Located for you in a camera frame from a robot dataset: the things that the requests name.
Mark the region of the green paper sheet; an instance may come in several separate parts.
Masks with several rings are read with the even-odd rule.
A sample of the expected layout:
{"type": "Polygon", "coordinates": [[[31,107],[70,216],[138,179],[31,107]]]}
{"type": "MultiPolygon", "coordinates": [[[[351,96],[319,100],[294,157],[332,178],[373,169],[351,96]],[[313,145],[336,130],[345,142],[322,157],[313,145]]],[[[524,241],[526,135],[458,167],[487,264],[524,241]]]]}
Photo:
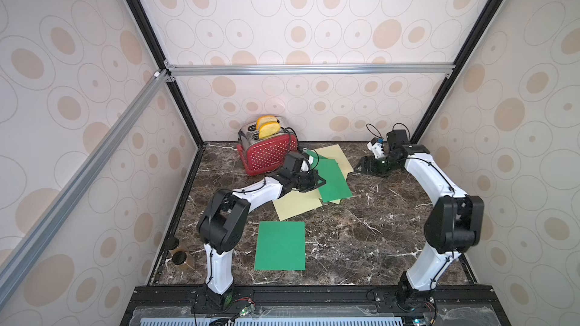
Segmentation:
{"type": "Polygon", "coordinates": [[[258,228],[255,269],[304,271],[306,269],[305,223],[261,222],[258,228]]]}
{"type": "Polygon", "coordinates": [[[318,190],[323,202],[334,202],[349,199],[352,196],[347,181],[337,163],[333,159],[321,158],[316,169],[326,184],[318,190]]]}
{"type": "Polygon", "coordinates": [[[305,149],[303,154],[308,156],[309,169],[338,167],[337,161],[321,156],[314,150],[305,149]]]}

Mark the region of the yellow paper sheet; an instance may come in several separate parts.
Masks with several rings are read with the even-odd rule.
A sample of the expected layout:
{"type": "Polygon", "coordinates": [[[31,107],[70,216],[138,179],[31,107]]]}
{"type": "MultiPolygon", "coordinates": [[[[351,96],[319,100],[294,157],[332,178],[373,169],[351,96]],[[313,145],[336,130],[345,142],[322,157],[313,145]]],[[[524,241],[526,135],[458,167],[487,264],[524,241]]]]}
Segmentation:
{"type": "Polygon", "coordinates": [[[353,172],[352,165],[338,144],[319,148],[317,149],[317,153],[322,157],[335,160],[341,169],[344,179],[347,179],[347,175],[353,172]]]}
{"type": "Polygon", "coordinates": [[[291,191],[281,199],[273,201],[280,221],[288,220],[300,214],[317,209],[323,205],[319,190],[308,193],[291,191]]]}

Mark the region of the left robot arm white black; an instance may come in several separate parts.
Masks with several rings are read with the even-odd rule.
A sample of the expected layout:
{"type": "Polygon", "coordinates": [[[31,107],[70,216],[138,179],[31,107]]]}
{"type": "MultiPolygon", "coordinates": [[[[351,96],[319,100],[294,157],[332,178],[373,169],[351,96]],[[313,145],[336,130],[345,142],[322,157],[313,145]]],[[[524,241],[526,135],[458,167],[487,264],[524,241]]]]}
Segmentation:
{"type": "Polygon", "coordinates": [[[197,223],[207,262],[205,286],[217,303],[232,296],[233,249],[242,238],[249,214],[291,192],[308,193],[326,184],[317,166],[320,156],[291,151],[282,165],[262,181],[237,190],[220,189],[212,196],[197,223]]]}

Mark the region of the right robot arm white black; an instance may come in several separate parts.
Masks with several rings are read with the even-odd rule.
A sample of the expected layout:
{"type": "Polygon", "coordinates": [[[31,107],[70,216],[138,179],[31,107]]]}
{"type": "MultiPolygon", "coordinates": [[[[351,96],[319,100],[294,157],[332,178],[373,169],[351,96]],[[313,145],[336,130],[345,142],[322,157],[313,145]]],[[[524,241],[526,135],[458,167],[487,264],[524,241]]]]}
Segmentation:
{"type": "Polygon", "coordinates": [[[356,173],[387,178],[405,170],[428,195],[433,208],[424,224],[425,245],[415,263],[405,271],[396,293],[404,310],[427,297],[455,259],[480,242],[484,201],[470,196],[437,165],[425,146],[409,143],[405,130],[395,129],[386,137],[367,143],[371,156],[364,156],[356,173]]]}

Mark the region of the yellow paper sheet front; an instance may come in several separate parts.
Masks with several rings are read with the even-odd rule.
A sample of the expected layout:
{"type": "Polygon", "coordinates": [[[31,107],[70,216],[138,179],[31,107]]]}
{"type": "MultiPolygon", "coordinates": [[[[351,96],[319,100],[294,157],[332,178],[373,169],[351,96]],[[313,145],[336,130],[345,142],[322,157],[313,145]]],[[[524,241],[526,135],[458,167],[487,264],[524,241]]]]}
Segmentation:
{"type": "Polygon", "coordinates": [[[288,220],[300,214],[317,209],[323,205],[319,190],[308,193],[291,191],[281,199],[273,201],[280,221],[288,220]]]}

